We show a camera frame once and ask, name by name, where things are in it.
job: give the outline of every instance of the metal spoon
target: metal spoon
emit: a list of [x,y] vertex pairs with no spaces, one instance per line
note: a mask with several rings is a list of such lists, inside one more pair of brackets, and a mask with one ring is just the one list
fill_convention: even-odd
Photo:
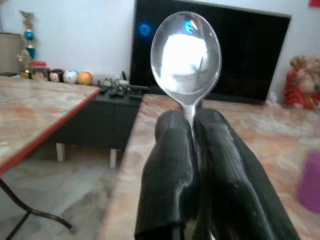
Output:
[[197,13],[176,12],[157,29],[150,58],[157,84],[181,105],[192,130],[196,106],[217,84],[221,72],[215,31]]

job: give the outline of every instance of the marble tabletop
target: marble tabletop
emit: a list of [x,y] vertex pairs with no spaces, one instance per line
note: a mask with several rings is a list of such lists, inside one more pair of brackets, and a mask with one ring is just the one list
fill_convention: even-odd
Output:
[[98,93],[94,86],[0,76],[0,175]]
[[[320,149],[320,114],[213,100],[204,100],[203,107],[220,111],[255,153],[300,237],[319,239],[320,214],[306,209],[296,195],[308,151]],[[167,96],[144,96],[100,240],[134,239],[142,170],[155,144],[156,120],[166,110],[180,107]]]

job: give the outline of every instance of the purple cup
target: purple cup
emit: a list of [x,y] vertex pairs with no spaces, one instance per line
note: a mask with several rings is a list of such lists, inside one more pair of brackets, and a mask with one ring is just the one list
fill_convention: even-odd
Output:
[[320,213],[320,150],[308,154],[298,199],[309,210]]

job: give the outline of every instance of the television screen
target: television screen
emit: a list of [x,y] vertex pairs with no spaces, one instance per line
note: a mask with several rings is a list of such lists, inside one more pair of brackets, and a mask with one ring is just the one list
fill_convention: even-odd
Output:
[[137,0],[131,56],[131,84],[159,87],[150,67],[153,37],[169,15],[192,11],[213,27],[220,42],[222,69],[209,99],[264,102],[290,23],[289,16],[250,12],[176,0]]

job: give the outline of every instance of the table edge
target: table edge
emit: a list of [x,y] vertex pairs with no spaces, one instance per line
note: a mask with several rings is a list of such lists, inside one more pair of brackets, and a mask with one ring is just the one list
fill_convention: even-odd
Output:
[[49,126],[42,134],[40,134],[37,138],[35,138],[32,142],[25,145],[14,155],[9,157],[9,159],[0,166],[0,176],[7,172],[10,168],[14,167],[18,163],[20,163],[24,157],[30,154],[36,147],[38,147],[45,139],[47,139],[52,133],[54,133],[62,124],[64,124],[68,119],[73,117],[79,110],[81,110],[85,105],[90,103],[100,92],[100,89],[96,89],[94,93],[88,96],[84,101],[75,106],[72,110],[70,110],[66,115],[60,118],[57,122]]

